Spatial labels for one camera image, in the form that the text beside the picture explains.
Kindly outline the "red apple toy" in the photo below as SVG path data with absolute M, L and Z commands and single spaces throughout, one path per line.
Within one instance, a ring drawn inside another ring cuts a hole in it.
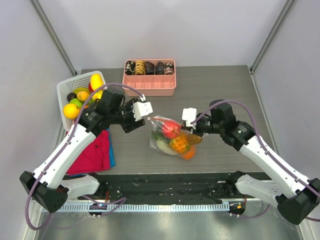
M 175 121 L 166 120 L 161 127 L 162 134 L 168 139 L 174 139 L 180 134 L 181 125 Z

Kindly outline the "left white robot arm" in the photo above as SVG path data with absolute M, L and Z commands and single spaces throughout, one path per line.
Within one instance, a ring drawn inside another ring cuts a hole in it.
M 146 98 L 124 101 L 124 92 L 105 89 L 94 107 L 80 114 L 64 140 L 33 172 L 24 171 L 19 177 L 29 197 L 49 213 L 58 211 L 67 200 L 84 195 L 100 200 L 107 192 L 105 183 L 95 173 L 65 180 L 64 176 L 83 150 L 110 125 L 120 125 L 125 133 L 144 126 L 144 117 L 153 112 Z

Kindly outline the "clear zip top bag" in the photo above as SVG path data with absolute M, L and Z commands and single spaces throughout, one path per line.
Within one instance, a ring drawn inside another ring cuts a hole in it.
M 186 161 L 196 155 L 196 145 L 202 142 L 200 136 L 183 130 L 180 123 L 170 118 L 157 115 L 147 120 L 151 123 L 149 146 L 152 149 Z

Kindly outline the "orange fruit toy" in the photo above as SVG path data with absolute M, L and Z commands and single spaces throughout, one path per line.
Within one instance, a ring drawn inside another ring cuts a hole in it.
M 186 151 L 185 153 L 183 153 L 181 155 L 181 157 L 184 159 L 184 160 L 191 160 L 195 155 L 196 155 L 196 152 L 197 152 L 197 149 L 194 145 L 192 145 L 188 151 Z

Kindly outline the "white radish toy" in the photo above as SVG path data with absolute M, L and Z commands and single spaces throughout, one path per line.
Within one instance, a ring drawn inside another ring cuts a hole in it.
M 163 139 L 159 139 L 156 142 L 156 146 L 158 147 L 158 149 L 160 151 L 162 151 L 163 153 L 167 154 L 167 155 L 171 155 L 171 156 L 175 156 L 176 152 L 173 151 L 167 144 L 167 142 Z

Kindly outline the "pineapple toy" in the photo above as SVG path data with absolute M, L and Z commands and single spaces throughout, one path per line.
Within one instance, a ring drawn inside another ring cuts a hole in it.
M 176 138 L 171 139 L 169 146 L 179 154 L 183 154 L 193 145 L 198 145 L 202 142 L 202 138 L 195 134 L 180 133 Z

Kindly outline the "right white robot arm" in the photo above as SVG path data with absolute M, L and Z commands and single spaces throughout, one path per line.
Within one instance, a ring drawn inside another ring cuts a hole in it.
M 198 136 L 217 134 L 229 146 L 251 159 L 271 179 L 257 180 L 237 171 L 226 184 L 233 198 L 240 194 L 258 198 L 275 208 L 290 223 L 299 225 L 320 204 L 320 180 L 303 175 L 268 146 L 258 133 L 256 124 L 236 119 L 231 100 L 211 102 L 207 115 L 195 108 L 182 112 L 183 126 Z

